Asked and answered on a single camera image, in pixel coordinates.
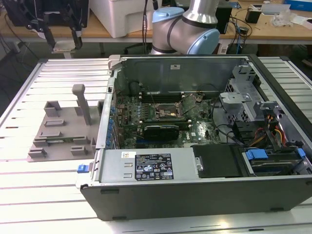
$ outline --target motherboard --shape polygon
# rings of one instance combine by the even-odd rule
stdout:
[[[212,104],[201,94],[188,94],[178,102],[146,103],[141,97],[117,98],[120,149],[182,148],[218,144],[211,120]]]

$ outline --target warning label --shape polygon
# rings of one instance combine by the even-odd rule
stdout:
[[[174,179],[171,154],[136,155],[135,179]]]

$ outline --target power connector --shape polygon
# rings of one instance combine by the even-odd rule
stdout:
[[[249,28],[246,27],[238,27],[239,28],[239,33],[242,35],[248,35]]]

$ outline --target floor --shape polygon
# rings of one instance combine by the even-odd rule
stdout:
[[[113,54],[123,54],[124,48],[131,43],[109,43],[105,44],[105,57]],[[62,59],[63,54],[51,54],[45,43],[31,43],[30,49],[39,58]],[[232,48],[229,53],[235,54],[236,49]],[[243,54],[256,54],[257,45],[246,45]],[[129,54],[142,54],[142,47],[136,47],[129,50]],[[4,57],[5,51],[0,48],[0,58]],[[290,59],[310,78],[312,70],[305,67],[301,60],[307,56],[306,48],[303,46],[294,46],[290,54]],[[100,58],[100,48],[98,43],[85,43],[80,51],[74,54],[74,58]],[[7,61],[0,67],[0,115],[5,111],[15,94],[18,92],[23,82],[32,71],[32,67],[37,64],[37,59],[22,47],[21,52]]]

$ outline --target screw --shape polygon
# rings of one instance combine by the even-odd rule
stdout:
[[[196,167],[199,172],[201,172],[204,169],[203,166],[200,164],[197,164]]]

